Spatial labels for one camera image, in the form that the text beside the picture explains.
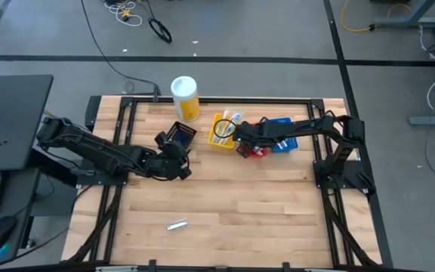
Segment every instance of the yellow box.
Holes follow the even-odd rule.
[[[216,147],[221,147],[221,148],[225,148],[225,149],[233,149],[234,148],[233,137],[227,138],[227,140],[226,140],[226,142],[224,142],[224,144],[218,144],[218,143],[215,143],[212,141],[212,138],[214,137],[214,125],[216,124],[217,121],[221,120],[222,118],[223,118],[222,113],[216,113],[214,115],[214,121],[212,121],[211,131],[209,132],[208,143],[210,143]]]

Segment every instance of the butcher block tabletop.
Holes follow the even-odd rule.
[[[93,131],[98,137],[113,139],[120,99],[101,98]],[[343,99],[323,101],[325,110],[347,114]],[[245,159],[235,150],[208,143],[215,113],[226,108],[244,111],[242,120],[248,122],[263,116],[309,119],[307,107],[300,104],[201,103],[200,117],[185,123],[197,130],[190,145],[191,176],[162,182],[129,175],[111,264],[147,265],[156,259],[158,265],[172,266],[281,267],[289,262],[292,267],[332,267],[322,196],[313,175],[312,137],[297,138],[299,148],[289,153]],[[139,102],[131,144],[157,150],[154,137],[175,121],[180,120],[173,103]],[[124,138],[123,129],[120,143]],[[93,186],[75,204],[62,259],[75,254],[93,230],[101,193],[101,186]],[[366,197],[358,190],[341,193],[350,232],[369,257],[381,263]],[[186,227],[167,230],[167,224],[182,218],[188,221]],[[100,258],[106,232],[100,239]],[[342,238],[336,228],[335,233],[345,264]]]

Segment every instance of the black metal frame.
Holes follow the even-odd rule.
[[[100,104],[100,99],[92,99],[91,101],[93,101],[94,103],[98,103]],[[119,135],[122,129],[122,120],[123,120],[123,113],[125,111],[125,108],[128,105],[131,105],[131,116],[129,117],[129,123],[128,123],[128,127],[127,127],[127,133],[125,135],[125,143],[129,144],[130,143],[130,136],[131,136],[131,132],[133,129],[133,121],[134,121],[134,116],[135,116],[135,109],[137,107],[137,104],[141,102],[141,103],[152,103],[154,102],[153,97],[152,96],[132,96],[132,95],[128,95],[128,96],[122,96],[122,100],[121,100],[121,105],[120,105],[120,109],[119,109],[119,117],[117,119],[117,123],[116,123],[116,130],[115,130],[115,134],[114,134],[114,142],[118,141],[119,139]],[[156,103],[172,103],[172,97],[160,97],[159,101]],[[314,114],[314,110],[317,109],[319,112],[319,116],[324,116],[325,115],[325,106],[323,103],[322,99],[297,99],[297,98],[252,98],[252,97],[200,97],[199,98],[199,102],[200,103],[223,103],[223,104],[296,104],[296,105],[304,105],[307,107],[307,111],[308,111],[308,117],[310,119],[315,118],[315,114]],[[318,136],[314,135],[312,136],[313,138],[313,147],[314,147],[314,151],[315,151],[315,160],[322,160],[322,154],[321,154],[321,146],[319,143],[319,138]],[[332,142],[330,140],[330,138],[325,137],[325,150],[327,152],[327,154],[332,154],[333,150],[332,150]],[[322,194],[322,201],[325,202],[326,198],[329,198],[329,192],[328,192],[328,188],[326,187],[319,187],[319,185],[317,185],[317,187],[320,189],[321,194]],[[333,188],[334,191],[334,196],[335,196],[335,204],[337,207],[337,214],[338,217],[340,218],[341,222],[343,223],[343,225],[346,227],[347,226],[347,220],[346,220],[346,216],[345,216],[345,210],[344,210],[344,205],[343,205],[343,199],[341,197],[341,188],[340,187],[335,187]],[[120,200],[120,196],[122,195],[122,186],[118,186],[116,188],[116,196],[119,198]],[[105,208],[106,208],[106,201],[108,199],[108,189],[105,190],[104,187],[104,191],[102,193],[102,199],[100,201],[100,208],[99,208],[99,212],[98,215],[100,217],[101,214],[104,213]],[[372,210],[372,218],[374,221],[374,225],[376,224],[381,224],[381,227],[383,228],[383,220],[381,217],[381,214],[379,212],[379,217],[375,218],[375,214],[373,213],[374,210],[378,209],[380,211],[380,207],[372,207],[377,205],[376,202],[370,202],[369,201],[369,205],[371,206],[371,210]],[[338,247],[337,247],[337,241],[336,241],[336,237],[335,237],[335,227],[334,227],[334,223],[332,222],[332,219],[327,215],[326,211],[325,212],[325,222],[326,222],[326,227],[327,227],[327,234],[329,236],[329,245],[330,245],[330,253],[331,253],[331,258],[332,258],[332,263],[334,265],[334,267],[337,267],[341,264],[339,255],[338,255]],[[115,231],[116,231],[116,219],[117,219],[117,214],[114,214],[114,217],[112,218],[112,221],[110,222],[110,227],[109,227],[109,232],[107,234],[107,240],[106,240],[106,248],[105,248],[105,261],[110,261],[110,257],[112,254],[112,247],[113,247],[113,237],[115,236]],[[353,251],[351,249],[351,246],[349,245],[349,243],[346,241],[345,237],[342,235],[343,241],[344,241],[344,250],[345,250],[345,257],[346,257],[346,262],[347,265],[354,265],[354,261],[353,261]],[[382,240],[382,239],[387,239],[385,236],[380,237],[377,236],[378,241]],[[92,248],[92,252],[91,252],[91,258],[90,260],[93,261],[96,258],[97,255],[97,247],[98,247],[98,241],[94,244],[94,248]],[[380,248],[381,253],[382,252],[386,252],[388,253],[388,255],[390,255],[389,253],[389,249],[383,249]],[[255,268],[255,267],[225,267],[225,269],[227,271],[230,270],[236,270],[236,271],[247,271],[247,270],[253,270],[253,271],[257,271],[257,270],[265,270],[265,271],[284,271],[284,270],[302,270],[302,269],[291,269],[289,268],[289,264],[288,266],[286,266],[285,264],[288,263],[284,263],[282,268],[267,268],[267,267],[263,267],[263,268]],[[150,262],[150,266],[148,267],[149,270],[151,270],[152,266],[156,265],[156,261],[155,260],[151,260]],[[388,264],[386,262],[383,261],[383,265],[385,267],[391,267],[391,264]],[[217,270],[216,267],[158,267],[159,270],[194,270],[194,271],[198,271],[198,270]]]

